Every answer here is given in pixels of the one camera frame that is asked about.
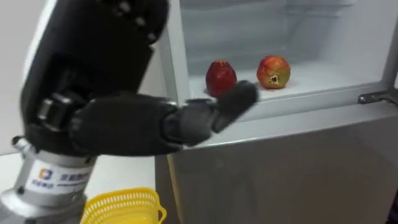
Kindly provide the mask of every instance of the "yellow basket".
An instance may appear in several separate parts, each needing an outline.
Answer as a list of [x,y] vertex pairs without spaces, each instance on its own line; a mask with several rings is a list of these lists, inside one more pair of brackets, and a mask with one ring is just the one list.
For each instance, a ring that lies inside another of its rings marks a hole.
[[80,223],[161,224],[166,216],[156,191],[137,188],[109,192],[89,200]]

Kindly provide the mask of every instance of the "door hinge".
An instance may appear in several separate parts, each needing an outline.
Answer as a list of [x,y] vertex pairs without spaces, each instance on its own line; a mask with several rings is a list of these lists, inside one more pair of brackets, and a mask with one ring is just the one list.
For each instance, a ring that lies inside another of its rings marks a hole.
[[359,104],[368,104],[368,103],[375,103],[382,100],[386,100],[390,103],[395,104],[398,106],[398,92],[397,90],[393,91],[380,91],[375,93],[366,93],[362,94],[358,97]]

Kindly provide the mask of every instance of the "red apple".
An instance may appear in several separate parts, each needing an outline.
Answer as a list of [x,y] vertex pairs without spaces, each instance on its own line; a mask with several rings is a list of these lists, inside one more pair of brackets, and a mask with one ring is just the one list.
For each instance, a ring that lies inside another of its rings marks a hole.
[[261,60],[257,79],[266,89],[285,88],[290,78],[290,65],[280,56],[270,55]]
[[237,78],[232,66],[225,60],[215,60],[206,74],[206,87],[209,94],[219,97],[236,84]]

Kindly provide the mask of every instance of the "robotic arm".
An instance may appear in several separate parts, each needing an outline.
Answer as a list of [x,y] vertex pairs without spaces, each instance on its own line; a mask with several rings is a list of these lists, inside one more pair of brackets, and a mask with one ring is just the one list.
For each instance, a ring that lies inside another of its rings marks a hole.
[[219,133],[257,101],[239,82],[216,101],[137,94],[167,21],[166,0],[48,0],[21,95],[24,165],[0,224],[77,224],[102,154],[156,156]]

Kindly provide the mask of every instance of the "open refrigerator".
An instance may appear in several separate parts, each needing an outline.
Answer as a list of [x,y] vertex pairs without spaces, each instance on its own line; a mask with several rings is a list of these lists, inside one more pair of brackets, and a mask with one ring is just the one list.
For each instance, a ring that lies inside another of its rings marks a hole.
[[[397,187],[389,178],[398,167],[398,1],[170,0],[170,7],[159,48],[171,98],[181,105],[211,98],[205,77],[214,60],[228,61],[260,92],[237,123],[169,157],[185,221],[386,220]],[[290,64],[285,88],[258,84],[267,55]]]
[[[259,103],[239,120],[245,129],[253,128],[242,124],[247,121],[359,106],[359,96],[393,87],[398,68],[397,1],[171,0],[170,5],[169,24],[160,41],[169,96],[181,104],[190,98],[209,98],[206,72],[212,61],[226,60],[238,80],[257,83],[260,91]],[[258,84],[256,70],[267,55],[280,55],[290,64],[285,88],[266,90]],[[354,114],[356,110],[346,110],[339,116]],[[346,121],[330,118],[334,124],[326,126],[372,119],[364,116]]]

